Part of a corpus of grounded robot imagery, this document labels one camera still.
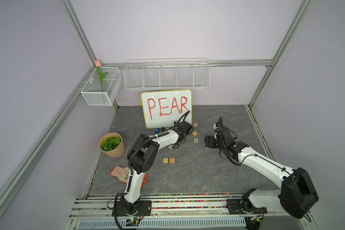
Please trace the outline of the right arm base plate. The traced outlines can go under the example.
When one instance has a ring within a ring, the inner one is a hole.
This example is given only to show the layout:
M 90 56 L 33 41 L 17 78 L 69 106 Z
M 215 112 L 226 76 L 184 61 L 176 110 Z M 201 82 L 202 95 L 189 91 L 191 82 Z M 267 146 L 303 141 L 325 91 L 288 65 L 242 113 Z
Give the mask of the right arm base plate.
M 266 208 L 256 208 L 246 200 L 241 198 L 238 199 L 227 199 L 227 204 L 225 208 L 228 210 L 230 215 L 240 215 L 240 214 L 248 214 L 248 215 L 262 215 L 267 214 Z

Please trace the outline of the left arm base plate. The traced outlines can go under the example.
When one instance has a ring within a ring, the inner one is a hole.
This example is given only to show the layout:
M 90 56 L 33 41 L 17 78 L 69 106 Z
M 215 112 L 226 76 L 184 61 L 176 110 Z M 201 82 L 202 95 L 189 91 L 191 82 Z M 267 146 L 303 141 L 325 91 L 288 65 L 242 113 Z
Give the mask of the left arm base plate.
M 152 211 L 152 202 L 150 200 L 137 200 L 135 203 L 129 203 L 126 200 L 118 200 L 113 210 L 112 216 L 150 216 Z

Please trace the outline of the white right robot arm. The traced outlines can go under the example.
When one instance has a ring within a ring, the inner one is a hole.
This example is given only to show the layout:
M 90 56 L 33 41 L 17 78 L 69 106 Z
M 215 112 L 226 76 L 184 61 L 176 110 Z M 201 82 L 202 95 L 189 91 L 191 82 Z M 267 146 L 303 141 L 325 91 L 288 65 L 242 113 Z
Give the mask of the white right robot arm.
M 206 147 L 218 149 L 235 166 L 251 167 L 277 186 L 276 190 L 248 190 L 237 204 L 237 208 L 244 213 L 270 208 L 283 210 L 301 219 L 319 201 L 315 186 L 305 169 L 281 165 L 238 141 L 237 137 L 232 136 L 233 132 L 224 126 L 222 117 L 213 127 L 214 135 L 205 137 Z

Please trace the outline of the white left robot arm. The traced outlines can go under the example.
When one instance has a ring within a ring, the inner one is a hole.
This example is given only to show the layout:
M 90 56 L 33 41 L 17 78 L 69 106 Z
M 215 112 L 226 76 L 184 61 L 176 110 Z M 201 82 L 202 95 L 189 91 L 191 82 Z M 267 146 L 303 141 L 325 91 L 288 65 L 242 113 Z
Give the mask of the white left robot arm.
M 146 172 L 153 166 L 160 149 L 172 146 L 178 148 L 193 132 L 193 126 L 186 121 L 190 111 L 185 112 L 166 131 L 148 136 L 141 134 L 128 153 L 129 177 L 122 201 L 132 206 L 140 199 L 140 189 Z

